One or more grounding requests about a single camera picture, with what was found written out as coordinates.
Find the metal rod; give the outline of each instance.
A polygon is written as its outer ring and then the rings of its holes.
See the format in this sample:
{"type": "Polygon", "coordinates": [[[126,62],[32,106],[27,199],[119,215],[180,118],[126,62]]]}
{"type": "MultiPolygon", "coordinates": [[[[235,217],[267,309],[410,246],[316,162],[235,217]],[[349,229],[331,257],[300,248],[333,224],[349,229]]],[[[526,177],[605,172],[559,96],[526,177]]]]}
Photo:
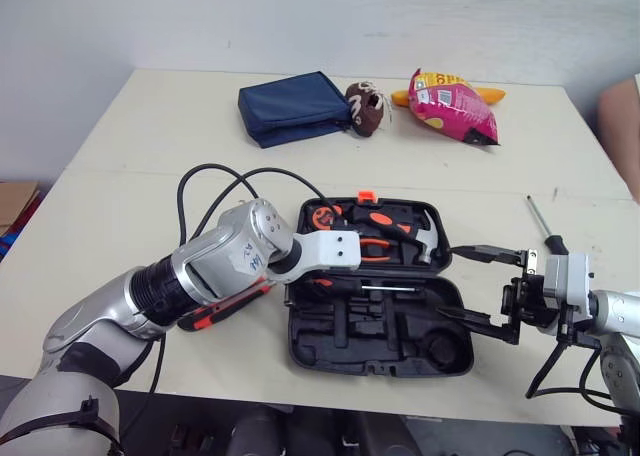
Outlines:
{"type": "Polygon", "coordinates": [[[538,221],[540,221],[540,224],[542,224],[542,227],[547,233],[547,237],[551,236],[551,230],[549,229],[549,226],[547,226],[547,222],[542,217],[542,214],[540,214],[540,211],[538,210],[536,203],[533,202],[533,198],[531,197],[531,195],[527,195],[527,202],[529,203],[529,206],[531,206],[531,209],[533,209],[533,212],[538,217],[538,221]]]}
{"type": "Polygon", "coordinates": [[[415,293],[418,288],[394,288],[393,286],[363,286],[365,291],[398,291],[405,293],[415,293]]]}

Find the cardboard box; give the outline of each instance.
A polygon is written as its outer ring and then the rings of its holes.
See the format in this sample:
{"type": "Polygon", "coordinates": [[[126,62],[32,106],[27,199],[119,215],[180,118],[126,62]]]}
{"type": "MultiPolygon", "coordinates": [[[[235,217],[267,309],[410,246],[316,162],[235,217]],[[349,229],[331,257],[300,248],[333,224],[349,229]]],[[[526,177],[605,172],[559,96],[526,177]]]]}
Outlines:
{"type": "Polygon", "coordinates": [[[7,233],[38,193],[35,181],[0,183],[0,236],[7,233]]]}

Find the hammer head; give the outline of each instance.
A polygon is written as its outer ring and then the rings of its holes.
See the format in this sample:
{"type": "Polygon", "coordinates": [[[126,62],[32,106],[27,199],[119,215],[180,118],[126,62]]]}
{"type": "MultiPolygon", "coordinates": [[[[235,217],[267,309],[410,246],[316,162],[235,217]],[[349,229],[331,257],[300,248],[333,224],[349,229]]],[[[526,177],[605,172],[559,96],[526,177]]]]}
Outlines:
{"type": "Polygon", "coordinates": [[[438,247],[438,229],[426,210],[424,214],[429,220],[429,229],[419,229],[416,234],[416,241],[422,243],[422,251],[420,251],[418,261],[431,264],[431,253],[438,247]]]}

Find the pink snack bag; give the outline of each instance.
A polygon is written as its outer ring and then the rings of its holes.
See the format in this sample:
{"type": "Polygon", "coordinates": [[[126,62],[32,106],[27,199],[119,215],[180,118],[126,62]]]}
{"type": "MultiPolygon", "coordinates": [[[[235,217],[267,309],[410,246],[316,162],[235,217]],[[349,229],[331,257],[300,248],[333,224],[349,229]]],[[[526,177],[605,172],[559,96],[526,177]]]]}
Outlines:
{"type": "Polygon", "coordinates": [[[409,109],[432,128],[469,144],[498,144],[496,120],[487,103],[453,74],[421,73],[409,83],[409,109]]]}

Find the handwritten label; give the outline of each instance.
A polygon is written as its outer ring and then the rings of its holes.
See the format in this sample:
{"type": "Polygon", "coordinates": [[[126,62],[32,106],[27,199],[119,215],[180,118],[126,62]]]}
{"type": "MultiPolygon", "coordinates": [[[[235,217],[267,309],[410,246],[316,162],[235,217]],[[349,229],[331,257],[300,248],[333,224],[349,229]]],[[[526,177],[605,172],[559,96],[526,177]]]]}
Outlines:
{"type": "Polygon", "coordinates": [[[244,274],[262,273],[267,266],[267,260],[252,240],[242,246],[241,254],[231,257],[231,262],[236,271],[244,274]]]}

